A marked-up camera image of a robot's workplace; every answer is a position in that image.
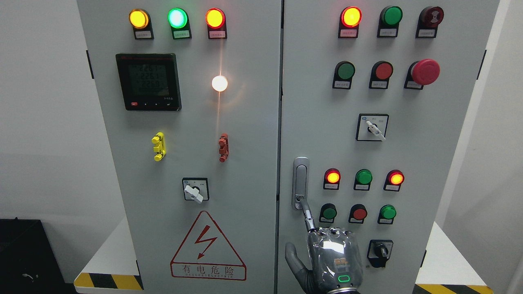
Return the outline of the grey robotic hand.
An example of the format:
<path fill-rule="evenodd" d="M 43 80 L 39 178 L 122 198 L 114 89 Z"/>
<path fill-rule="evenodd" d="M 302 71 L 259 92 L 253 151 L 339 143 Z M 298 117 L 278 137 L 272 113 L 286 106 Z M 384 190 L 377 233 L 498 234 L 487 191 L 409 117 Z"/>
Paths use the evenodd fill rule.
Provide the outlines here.
<path fill-rule="evenodd" d="M 308 231 L 309 270 L 297 256 L 293 243 L 286 243 L 285 259 L 306 294 L 358 294 L 363 269 L 355 233 L 338 227 L 316 227 L 308 202 L 302 205 Z"/>

